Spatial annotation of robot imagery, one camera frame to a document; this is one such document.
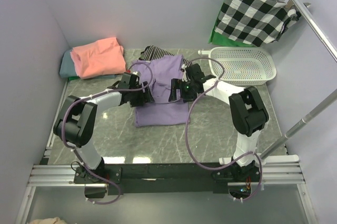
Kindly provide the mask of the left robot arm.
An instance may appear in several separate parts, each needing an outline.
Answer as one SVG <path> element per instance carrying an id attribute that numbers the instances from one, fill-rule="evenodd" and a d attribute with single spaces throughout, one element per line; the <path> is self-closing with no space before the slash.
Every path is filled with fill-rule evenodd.
<path id="1" fill-rule="evenodd" d="M 152 80 L 152 75 L 148 81 L 141 82 L 136 72 L 124 73 L 121 80 L 102 92 L 82 98 L 68 96 L 54 123 L 53 133 L 75 153 L 81 166 L 102 177 L 105 162 L 92 141 L 96 118 L 106 110 L 126 103 L 131 107 L 153 103 Z"/>

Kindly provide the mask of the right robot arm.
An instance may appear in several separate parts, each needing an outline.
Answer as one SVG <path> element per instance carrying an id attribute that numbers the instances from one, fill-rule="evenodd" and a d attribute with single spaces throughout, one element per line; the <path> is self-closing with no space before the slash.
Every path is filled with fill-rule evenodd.
<path id="1" fill-rule="evenodd" d="M 181 79 L 171 79 L 171 92 L 169 101 L 177 100 L 177 92 L 184 102 L 192 102 L 189 113 L 197 101 L 203 96 L 216 98 L 230 107 L 232 123 L 237 131 L 235 152 L 229 163 L 220 167 L 207 167 L 197 161 L 193 155 L 188 141 L 188 122 L 185 123 L 185 144 L 194 163 L 210 171 L 234 168 L 234 173 L 248 171 L 251 167 L 262 167 L 262 161 L 256 152 L 257 140 L 269 114 L 262 98 L 253 86 L 239 87 L 221 81 L 214 75 L 205 75 L 198 64 L 192 64 L 184 69 Z"/>

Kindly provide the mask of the purple t shirt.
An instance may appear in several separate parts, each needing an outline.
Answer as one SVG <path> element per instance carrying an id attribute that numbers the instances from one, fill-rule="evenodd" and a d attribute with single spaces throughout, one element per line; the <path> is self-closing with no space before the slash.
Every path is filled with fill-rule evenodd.
<path id="1" fill-rule="evenodd" d="M 140 81 L 148 82 L 153 103 L 135 108 L 135 126 L 184 124 L 189 105 L 177 95 L 177 101 L 169 102 L 171 79 L 181 79 L 183 55 L 165 55 L 149 62 L 135 60 L 132 71 L 140 72 Z"/>

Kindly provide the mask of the black white striped shirt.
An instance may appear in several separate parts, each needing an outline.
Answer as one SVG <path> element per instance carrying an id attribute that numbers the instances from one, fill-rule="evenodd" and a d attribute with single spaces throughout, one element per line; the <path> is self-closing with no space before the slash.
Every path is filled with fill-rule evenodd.
<path id="1" fill-rule="evenodd" d="M 176 68 L 185 66 L 190 66 L 191 62 L 187 60 L 182 54 L 173 54 L 162 48 L 154 45 L 147 46 L 138 58 L 140 61 L 154 62 L 156 64 L 168 63 Z"/>

